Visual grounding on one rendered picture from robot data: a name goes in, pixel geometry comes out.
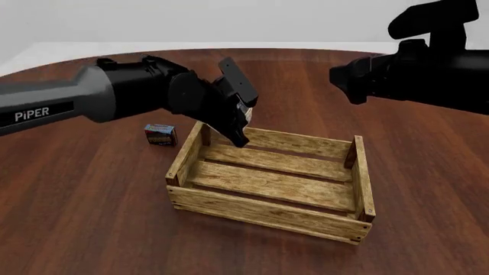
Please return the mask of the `wooden slat tray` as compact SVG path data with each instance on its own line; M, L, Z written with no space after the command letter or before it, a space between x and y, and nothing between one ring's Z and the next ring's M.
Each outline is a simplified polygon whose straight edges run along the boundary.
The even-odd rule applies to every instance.
M195 123L167 171L174 208L359 244L376 216L364 140L247 128L246 148Z

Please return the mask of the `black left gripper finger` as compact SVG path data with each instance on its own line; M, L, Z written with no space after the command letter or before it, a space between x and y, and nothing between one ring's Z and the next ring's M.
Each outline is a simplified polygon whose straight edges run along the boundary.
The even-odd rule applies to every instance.
M223 137L227 138L238 148L243 148L248 144L249 139L245 136L244 128L248 125L246 118L235 118L231 122L218 123L214 129Z

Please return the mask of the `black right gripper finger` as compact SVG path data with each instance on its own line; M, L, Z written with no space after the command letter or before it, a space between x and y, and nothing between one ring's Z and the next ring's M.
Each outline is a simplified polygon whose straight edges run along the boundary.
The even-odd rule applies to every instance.
M352 105L362 105L368 100L368 91L363 87L340 84L338 88L343 91Z

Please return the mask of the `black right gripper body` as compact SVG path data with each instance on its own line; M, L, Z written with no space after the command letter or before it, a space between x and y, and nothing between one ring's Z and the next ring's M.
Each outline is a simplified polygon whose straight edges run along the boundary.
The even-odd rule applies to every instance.
M385 62L385 54L372 54L334 66L329 70L329 81L346 95L367 95L376 86L377 69Z

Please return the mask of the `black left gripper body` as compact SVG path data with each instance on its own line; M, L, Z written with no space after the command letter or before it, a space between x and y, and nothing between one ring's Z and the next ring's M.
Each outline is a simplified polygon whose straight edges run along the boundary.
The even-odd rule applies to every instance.
M210 106L206 107L211 126L245 125L245 113L238 93L229 82L210 83Z

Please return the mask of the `small printed food box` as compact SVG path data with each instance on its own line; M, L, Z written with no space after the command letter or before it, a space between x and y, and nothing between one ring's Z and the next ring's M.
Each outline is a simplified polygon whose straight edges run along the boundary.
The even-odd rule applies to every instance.
M149 144L171 147L178 144L176 129L172 125L148 124L144 132Z

